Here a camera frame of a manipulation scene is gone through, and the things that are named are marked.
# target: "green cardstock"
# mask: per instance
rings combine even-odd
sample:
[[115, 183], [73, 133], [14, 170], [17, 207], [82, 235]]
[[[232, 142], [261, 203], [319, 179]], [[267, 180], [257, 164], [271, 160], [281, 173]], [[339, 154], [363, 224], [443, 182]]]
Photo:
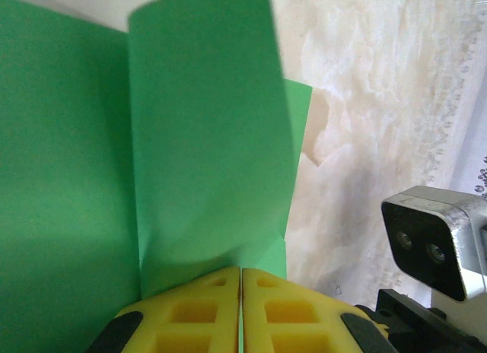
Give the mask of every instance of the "green cardstock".
[[129, 34], [0, 0], [0, 37], [0, 350], [82, 352], [224, 266], [285, 276], [310, 88], [269, 0], [158, 0]]

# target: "green paper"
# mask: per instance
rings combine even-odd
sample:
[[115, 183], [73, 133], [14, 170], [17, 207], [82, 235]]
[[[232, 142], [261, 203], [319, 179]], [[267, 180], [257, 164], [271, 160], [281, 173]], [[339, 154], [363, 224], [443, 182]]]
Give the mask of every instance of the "green paper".
[[285, 277], [310, 88], [282, 80], [269, 0], [130, 27], [0, 0], [2, 351], [84, 351], [141, 289], [224, 266]]
[[84, 351], [140, 297], [126, 35], [0, 0], [0, 350]]

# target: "camera lens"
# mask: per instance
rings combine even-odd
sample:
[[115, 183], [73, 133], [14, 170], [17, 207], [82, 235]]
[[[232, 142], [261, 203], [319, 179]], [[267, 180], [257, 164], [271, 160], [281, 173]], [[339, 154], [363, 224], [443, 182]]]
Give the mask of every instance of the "camera lens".
[[429, 257], [436, 264], [441, 264], [444, 262], [444, 253], [438, 246], [428, 243], [426, 244], [426, 252], [428, 252]]
[[411, 239], [409, 238], [408, 234], [405, 234], [402, 231], [398, 231], [396, 233], [396, 238], [397, 238], [397, 241], [399, 241], [399, 244], [401, 244], [401, 246], [404, 249], [411, 250], [412, 242], [411, 242]]

